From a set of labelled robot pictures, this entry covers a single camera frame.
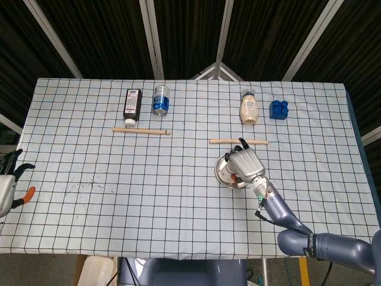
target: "blue lego block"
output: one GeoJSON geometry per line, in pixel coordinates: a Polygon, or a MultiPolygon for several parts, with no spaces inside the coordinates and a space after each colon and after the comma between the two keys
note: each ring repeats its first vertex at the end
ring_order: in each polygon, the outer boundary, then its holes
{"type": "Polygon", "coordinates": [[[271,119],[286,119],[288,115],[288,102],[283,100],[274,100],[270,104],[270,118],[271,119]]]}

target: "spray can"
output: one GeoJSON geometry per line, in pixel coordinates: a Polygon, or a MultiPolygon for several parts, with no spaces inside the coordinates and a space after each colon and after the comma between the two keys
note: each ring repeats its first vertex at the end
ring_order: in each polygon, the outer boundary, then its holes
{"type": "Polygon", "coordinates": [[[159,85],[154,89],[154,99],[152,100],[152,110],[157,115],[165,115],[169,107],[169,88],[159,85]]]}

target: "black grid line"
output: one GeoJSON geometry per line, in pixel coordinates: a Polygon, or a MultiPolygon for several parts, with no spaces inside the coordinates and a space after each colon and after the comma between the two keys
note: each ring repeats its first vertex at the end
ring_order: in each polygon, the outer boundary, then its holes
{"type": "Polygon", "coordinates": [[[378,221],[343,85],[39,79],[18,162],[36,168],[15,196],[32,185],[38,194],[6,216],[0,252],[282,257],[276,236],[283,229],[254,216],[255,194],[227,189],[214,176],[217,159],[234,146],[207,139],[241,136],[270,141],[253,147],[308,227],[370,241],[378,221]],[[171,89],[162,117],[151,110],[157,85],[171,89]],[[143,91],[138,127],[171,129],[171,136],[111,132],[124,126],[128,88],[143,91]],[[254,127],[239,117],[246,88],[260,108],[254,127]],[[273,100],[289,101],[286,120],[268,118],[273,100]]]}

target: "wooden stick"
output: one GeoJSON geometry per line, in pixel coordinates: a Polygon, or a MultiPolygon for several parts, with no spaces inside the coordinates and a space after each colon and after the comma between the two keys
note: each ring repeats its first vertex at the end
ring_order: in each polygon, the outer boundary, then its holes
{"type": "MultiPolygon", "coordinates": [[[[267,145],[268,141],[245,140],[248,144],[267,145]]],[[[240,144],[238,139],[210,139],[209,144],[240,144]]]]}
{"type": "Polygon", "coordinates": [[[135,128],[113,128],[113,131],[114,132],[124,132],[124,133],[171,135],[171,130],[135,129],[135,128]]]}

